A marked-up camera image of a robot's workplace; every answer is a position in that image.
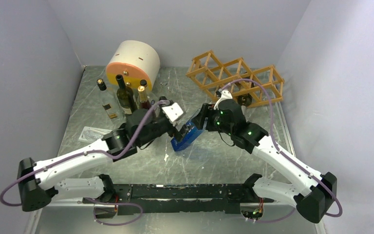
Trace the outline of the clear bottle black cap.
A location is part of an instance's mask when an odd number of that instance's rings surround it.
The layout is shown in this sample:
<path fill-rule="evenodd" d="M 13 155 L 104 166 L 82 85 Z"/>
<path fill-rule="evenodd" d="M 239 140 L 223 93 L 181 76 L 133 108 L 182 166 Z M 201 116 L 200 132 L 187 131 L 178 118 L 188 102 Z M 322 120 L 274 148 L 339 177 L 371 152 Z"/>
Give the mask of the clear bottle black cap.
<path fill-rule="evenodd" d="M 107 113 L 109 119 L 122 119 L 124 117 L 124 114 L 122 113 L 118 105 L 113 90 L 106 85 L 104 79 L 102 78 L 97 79 L 96 84 L 100 90 L 99 96 L 102 107 Z"/>

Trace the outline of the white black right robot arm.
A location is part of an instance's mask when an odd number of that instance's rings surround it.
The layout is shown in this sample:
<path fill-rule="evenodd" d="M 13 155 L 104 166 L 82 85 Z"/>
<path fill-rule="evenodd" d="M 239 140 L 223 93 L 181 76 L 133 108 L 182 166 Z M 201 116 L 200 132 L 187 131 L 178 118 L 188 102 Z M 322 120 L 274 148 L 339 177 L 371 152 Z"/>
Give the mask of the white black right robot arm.
<path fill-rule="evenodd" d="M 205 103 L 191 121 L 197 129 L 230 136 L 235 146 L 261 158 L 289 181 L 282 183 L 257 175 L 243 189 L 247 201 L 263 197 L 285 203 L 312 223 L 319 223 L 328 214 L 337 194 L 337 177 L 331 172 L 323 174 L 290 155 L 264 128 L 247 121 L 235 101 Z"/>

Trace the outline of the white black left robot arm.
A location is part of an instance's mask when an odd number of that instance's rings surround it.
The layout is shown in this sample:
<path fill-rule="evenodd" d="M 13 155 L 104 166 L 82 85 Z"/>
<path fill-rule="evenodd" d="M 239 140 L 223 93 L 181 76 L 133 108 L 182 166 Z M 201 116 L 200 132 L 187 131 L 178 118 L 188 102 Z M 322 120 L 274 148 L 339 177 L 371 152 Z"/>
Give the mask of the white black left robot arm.
<path fill-rule="evenodd" d="M 95 142 L 56 158 L 34 161 L 28 157 L 19 162 L 17 185 L 19 206 L 24 212 L 41 209 L 52 201 L 69 198 L 91 198 L 104 203 L 115 197 L 115 188 L 107 175 L 72 179 L 79 172 L 116 162 L 163 134 L 176 136 L 177 121 L 184 111 L 177 103 L 141 109 L 128 116 L 117 129 Z"/>

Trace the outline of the blue labelled clear bottle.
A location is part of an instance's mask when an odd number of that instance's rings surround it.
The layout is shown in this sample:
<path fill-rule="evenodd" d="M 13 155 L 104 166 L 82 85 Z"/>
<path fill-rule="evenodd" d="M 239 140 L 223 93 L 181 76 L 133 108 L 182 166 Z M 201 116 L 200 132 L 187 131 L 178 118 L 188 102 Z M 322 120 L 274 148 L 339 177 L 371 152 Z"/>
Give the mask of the blue labelled clear bottle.
<path fill-rule="evenodd" d="M 171 140 L 171 145 L 175 152 L 186 149 L 203 132 L 203 130 L 198 129 L 192 121 L 199 112 L 200 109 L 198 109 L 180 129 L 179 133 L 182 136 L 181 140 L 177 140 L 176 137 Z"/>

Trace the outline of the dark bottle gold foil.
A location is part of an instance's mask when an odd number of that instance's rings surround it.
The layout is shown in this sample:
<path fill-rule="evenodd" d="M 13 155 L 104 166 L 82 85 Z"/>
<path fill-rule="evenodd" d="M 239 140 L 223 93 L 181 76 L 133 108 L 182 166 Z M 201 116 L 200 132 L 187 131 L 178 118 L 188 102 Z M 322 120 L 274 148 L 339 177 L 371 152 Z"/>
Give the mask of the dark bottle gold foil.
<path fill-rule="evenodd" d="M 138 91 L 138 96 L 139 96 L 139 101 L 138 101 L 139 108 L 147 109 L 147 110 L 150 109 L 152 105 L 148 97 L 145 86 L 140 85 L 137 88 L 137 91 Z"/>

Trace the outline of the dark green wine bottle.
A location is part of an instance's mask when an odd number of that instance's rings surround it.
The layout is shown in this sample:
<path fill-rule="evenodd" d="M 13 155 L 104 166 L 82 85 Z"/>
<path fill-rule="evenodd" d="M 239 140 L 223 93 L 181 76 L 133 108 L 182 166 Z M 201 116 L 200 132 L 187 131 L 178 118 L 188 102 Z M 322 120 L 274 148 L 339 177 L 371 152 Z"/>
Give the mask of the dark green wine bottle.
<path fill-rule="evenodd" d="M 116 75 L 115 79 L 118 83 L 116 91 L 118 102 L 125 115 L 132 115 L 137 110 L 133 90 L 126 85 L 121 74 Z"/>

